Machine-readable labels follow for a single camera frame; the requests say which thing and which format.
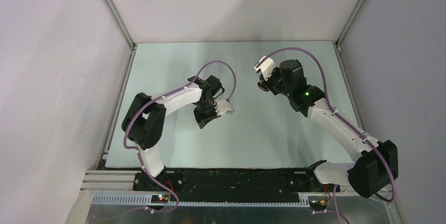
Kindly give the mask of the black earbud charging case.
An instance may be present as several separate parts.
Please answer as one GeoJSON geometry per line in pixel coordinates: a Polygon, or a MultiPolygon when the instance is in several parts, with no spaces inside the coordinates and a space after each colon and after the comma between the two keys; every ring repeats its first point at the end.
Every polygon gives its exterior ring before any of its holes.
{"type": "Polygon", "coordinates": [[[260,90],[268,92],[269,88],[263,82],[257,82],[257,86],[260,90]]]}

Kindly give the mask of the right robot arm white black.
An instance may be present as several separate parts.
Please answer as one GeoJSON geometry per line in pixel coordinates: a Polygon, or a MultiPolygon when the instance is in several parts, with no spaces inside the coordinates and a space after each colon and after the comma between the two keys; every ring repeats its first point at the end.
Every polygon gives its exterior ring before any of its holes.
{"type": "Polygon", "coordinates": [[[313,173],[306,176],[306,185],[320,191],[326,184],[350,186],[364,198],[377,195],[398,177],[398,149],[390,141],[380,141],[367,134],[329,107],[325,93],[307,84],[301,63],[286,60],[276,65],[270,58],[261,58],[253,68],[259,74],[258,87],[274,95],[288,98],[294,111],[321,126],[350,156],[351,163],[321,161],[313,164],[313,173]]]}

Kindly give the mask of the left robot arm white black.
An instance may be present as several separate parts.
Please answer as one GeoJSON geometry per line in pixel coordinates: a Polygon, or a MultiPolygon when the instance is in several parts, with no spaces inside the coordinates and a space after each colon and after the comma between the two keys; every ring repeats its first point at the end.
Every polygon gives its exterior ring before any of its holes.
{"type": "Polygon", "coordinates": [[[197,78],[192,84],[180,87],[159,97],[139,93],[135,96],[123,122],[123,131],[129,129],[127,139],[133,142],[142,159],[142,167],[148,173],[146,184],[152,190],[161,190],[166,184],[165,169],[157,147],[161,139],[165,119],[173,112],[193,104],[195,121],[203,129],[210,121],[221,117],[216,99],[225,92],[220,80],[211,75],[197,78]]]}

